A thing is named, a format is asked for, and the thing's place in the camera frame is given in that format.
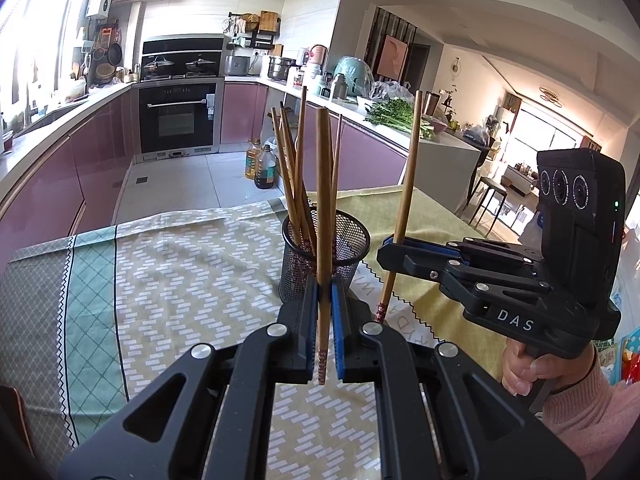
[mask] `patterned tablecloth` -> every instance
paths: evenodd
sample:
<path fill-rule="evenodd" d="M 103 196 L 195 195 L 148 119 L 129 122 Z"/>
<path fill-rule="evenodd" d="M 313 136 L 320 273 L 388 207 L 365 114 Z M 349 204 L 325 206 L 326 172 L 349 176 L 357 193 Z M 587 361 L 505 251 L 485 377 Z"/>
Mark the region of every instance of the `patterned tablecloth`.
<path fill-rule="evenodd" d="M 376 248 L 399 197 L 397 187 L 346 192 L 338 208 Z M 15 254 L 0 286 L 0 383 L 23 395 L 47 470 L 193 344 L 230 346 L 276 319 L 285 214 L 277 200 L 172 212 Z M 477 234 L 416 190 L 408 235 Z M 351 285 L 372 310 L 382 276 L 372 250 Z M 399 276 L 395 292 L 389 325 L 428 346 L 453 340 L 498 378 L 501 336 L 466 322 L 432 283 Z M 373 386 L 338 382 L 331 355 L 325 386 L 278 386 L 268 478 L 380 477 Z"/>

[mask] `cooking oil bottle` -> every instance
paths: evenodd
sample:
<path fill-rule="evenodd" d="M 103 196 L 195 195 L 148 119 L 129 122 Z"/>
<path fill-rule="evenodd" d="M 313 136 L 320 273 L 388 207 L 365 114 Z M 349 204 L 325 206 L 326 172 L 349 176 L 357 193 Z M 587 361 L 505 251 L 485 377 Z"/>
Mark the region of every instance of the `cooking oil bottle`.
<path fill-rule="evenodd" d="M 259 189 L 271 189 L 276 173 L 276 159 L 271 153 L 271 146 L 265 144 L 262 152 L 255 159 L 254 184 Z"/>
<path fill-rule="evenodd" d="M 252 180 L 255 176 L 255 159 L 258 155 L 260 155 L 260 139 L 252 140 L 244 158 L 244 176 Z"/>

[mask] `zigzag trim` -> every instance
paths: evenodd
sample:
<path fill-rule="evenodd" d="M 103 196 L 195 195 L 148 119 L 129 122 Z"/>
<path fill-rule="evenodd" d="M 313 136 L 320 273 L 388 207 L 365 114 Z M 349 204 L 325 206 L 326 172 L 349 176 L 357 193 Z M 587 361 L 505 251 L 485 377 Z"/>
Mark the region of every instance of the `zigzag trim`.
<path fill-rule="evenodd" d="M 60 394 L 60 414 L 65 423 L 66 436 L 72 449 L 78 447 L 78 438 L 71 419 L 68 392 L 66 384 L 66 355 L 65 355 L 65 317 L 66 317 L 66 295 L 68 293 L 69 279 L 71 277 L 71 261 L 73 259 L 73 246 L 76 241 L 75 236 L 68 238 L 66 245 L 65 270 L 60 286 L 60 301 L 58 303 L 58 335 L 56 338 L 56 351 L 58 357 L 58 393 Z"/>
<path fill-rule="evenodd" d="M 373 274 L 373 276 L 381 283 L 384 284 L 384 282 L 382 281 L 382 279 L 373 271 L 373 269 L 369 266 L 369 264 L 367 264 L 366 262 L 364 262 L 364 260 L 361 262 L 364 264 L 365 267 L 367 267 L 367 269 L 369 269 L 369 272 L 371 274 Z M 396 300 L 398 301 L 402 301 L 403 303 L 406 303 L 407 305 L 409 305 L 411 307 L 411 312 L 412 314 L 414 314 L 415 320 L 418 322 L 418 324 L 424 325 L 425 327 L 427 327 L 429 329 L 429 332 L 431 332 L 431 335 L 433 335 L 433 338 L 436 340 L 436 343 L 443 343 L 445 340 L 444 339 L 440 339 L 439 337 L 436 336 L 435 332 L 433 331 L 433 328 L 431 327 L 431 325 L 426 324 L 425 322 L 421 321 L 420 318 L 418 317 L 418 315 L 415 313 L 415 308 L 413 306 L 413 304 L 410 301 L 404 300 L 403 298 L 401 298 L 400 296 L 398 296 L 395 292 L 391 292 L 391 295 L 396 298 Z"/>

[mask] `camera lens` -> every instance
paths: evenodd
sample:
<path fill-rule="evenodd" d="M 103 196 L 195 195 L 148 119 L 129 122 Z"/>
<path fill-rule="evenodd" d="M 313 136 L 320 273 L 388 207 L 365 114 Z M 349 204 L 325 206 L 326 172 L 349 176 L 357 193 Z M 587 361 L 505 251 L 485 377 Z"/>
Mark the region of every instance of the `camera lens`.
<path fill-rule="evenodd" d="M 566 175 L 562 170 L 556 170 L 554 172 L 554 196 L 556 202 L 560 205 L 566 204 L 567 196 L 569 195 L 569 183 L 567 182 Z"/>
<path fill-rule="evenodd" d="M 584 209 L 589 202 L 589 187 L 581 175 L 575 177 L 574 180 L 574 202 L 578 209 Z"/>
<path fill-rule="evenodd" d="M 549 191 L 551 191 L 551 181 L 549 180 L 549 174 L 546 170 L 544 170 L 540 175 L 540 189 L 545 195 L 548 195 Z"/>

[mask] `oven window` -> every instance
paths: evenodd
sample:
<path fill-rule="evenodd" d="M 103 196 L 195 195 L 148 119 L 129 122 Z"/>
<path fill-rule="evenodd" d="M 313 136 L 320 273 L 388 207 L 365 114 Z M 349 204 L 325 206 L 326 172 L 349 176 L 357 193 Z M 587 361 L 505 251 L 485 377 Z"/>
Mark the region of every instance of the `oven window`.
<path fill-rule="evenodd" d="M 167 106 L 158 113 L 158 137 L 193 135 L 195 111 L 193 105 Z"/>

